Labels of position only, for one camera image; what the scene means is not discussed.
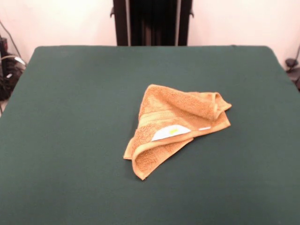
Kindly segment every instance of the towel label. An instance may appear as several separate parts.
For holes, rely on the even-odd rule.
[[[191,132],[191,130],[182,125],[171,125],[171,126],[164,127],[162,129],[160,129],[159,131],[157,131],[154,134],[151,141],[161,140],[161,139],[173,137],[176,135],[182,135],[182,134],[186,134],[188,132]]]

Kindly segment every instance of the towel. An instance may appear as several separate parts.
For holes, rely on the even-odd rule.
[[[124,159],[132,160],[133,171],[144,180],[194,137],[230,126],[225,111],[231,106],[216,92],[182,92],[152,84]]]

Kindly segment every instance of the wall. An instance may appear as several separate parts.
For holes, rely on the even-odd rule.
[[[300,44],[300,0],[193,0],[189,45],[267,45],[281,65]]]
[[[0,19],[28,61],[41,45],[116,45],[112,7],[113,0],[0,0]]]
[[[0,19],[29,60],[40,45],[116,45],[112,6],[113,0],[0,0]],[[189,45],[268,45],[284,65],[300,44],[300,0],[194,0],[193,10]]]

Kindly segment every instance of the table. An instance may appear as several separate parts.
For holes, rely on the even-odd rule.
[[[217,91],[231,127],[138,179],[150,84]],[[0,119],[0,224],[299,225],[300,96],[263,46],[39,47]]]

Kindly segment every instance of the cable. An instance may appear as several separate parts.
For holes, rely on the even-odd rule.
[[[27,63],[17,55],[6,55],[6,56],[1,58],[1,61],[4,60],[4,59],[8,59],[8,58],[14,58],[14,60],[22,63],[24,66],[27,66]]]
[[[21,57],[21,54],[20,54],[20,52],[19,52],[17,46],[15,45],[15,42],[14,42],[14,40],[13,40],[13,37],[11,36],[11,34],[9,33],[9,31],[5,28],[5,26],[3,25],[3,23],[1,22],[1,20],[0,20],[0,25],[3,27],[3,29],[6,31],[6,33],[9,35],[9,37],[10,37],[10,39],[11,39],[11,42],[13,43],[13,45],[14,45],[14,47],[15,47],[15,49],[16,49],[18,55],[19,55],[19,57]]]
[[[292,68],[296,65],[296,61],[297,61],[297,59],[299,57],[299,53],[300,53],[300,45],[298,47],[298,51],[297,51],[297,54],[296,54],[295,62],[294,62],[294,65],[292,66]]]

